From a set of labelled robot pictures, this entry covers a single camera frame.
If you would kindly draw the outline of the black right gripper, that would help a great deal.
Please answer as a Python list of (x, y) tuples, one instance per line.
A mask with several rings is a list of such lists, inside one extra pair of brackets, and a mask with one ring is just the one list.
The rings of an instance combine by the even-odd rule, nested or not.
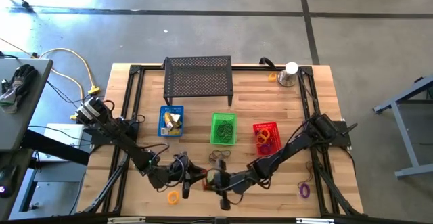
[[(220, 158), (216, 161), (216, 176), (219, 177), (219, 195), (226, 196), (228, 191), (243, 194), (249, 187), (257, 184), (260, 177), (255, 171), (246, 170), (238, 173), (228, 173), (226, 162)], [(230, 210), (231, 203), (228, 199), (220, 200), (221, 210)]]

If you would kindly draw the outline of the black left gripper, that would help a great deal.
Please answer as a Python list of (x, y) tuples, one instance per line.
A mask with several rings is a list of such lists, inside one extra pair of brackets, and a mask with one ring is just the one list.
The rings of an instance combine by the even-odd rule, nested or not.
[(196, 166), (193, 162), (188, 164), (181, 162), (172, 162), (168, 166), (158, 167), (159, 188), (173, 187), (185, 178), (186, 181), (182, 185), (182, 198), (188, 199), (191, 189), (191, 183), (188, 181), (199, 181), (206, 177), (208, 170), (200, 166)]

